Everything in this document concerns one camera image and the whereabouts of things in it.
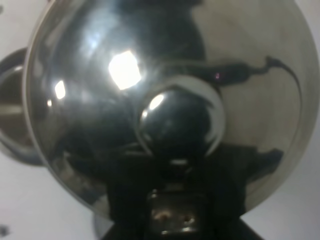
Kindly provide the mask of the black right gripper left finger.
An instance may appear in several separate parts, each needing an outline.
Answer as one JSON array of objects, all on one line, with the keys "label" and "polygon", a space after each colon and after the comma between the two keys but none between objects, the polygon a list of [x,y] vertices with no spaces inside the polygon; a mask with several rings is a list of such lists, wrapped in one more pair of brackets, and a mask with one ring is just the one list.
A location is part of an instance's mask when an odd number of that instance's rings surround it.
[{"label": "black right gripper left finger", "polygon": [[140,179],[106,181],[110,218],[113,226],[102,240],[142,240],[145,234],[147,195],[153,190],[153,181]]}]

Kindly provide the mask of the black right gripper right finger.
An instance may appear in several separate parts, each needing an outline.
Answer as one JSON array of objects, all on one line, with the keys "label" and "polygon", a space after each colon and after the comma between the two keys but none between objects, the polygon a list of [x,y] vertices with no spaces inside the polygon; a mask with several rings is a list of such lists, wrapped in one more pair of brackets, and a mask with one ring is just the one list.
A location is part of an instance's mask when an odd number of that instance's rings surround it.
[{"label": "black right gripper right finger", "polygon": [[241,216],[246,212],[246,182],[233,179],[203,179],[208,197],[207,240],[261,240]]}]

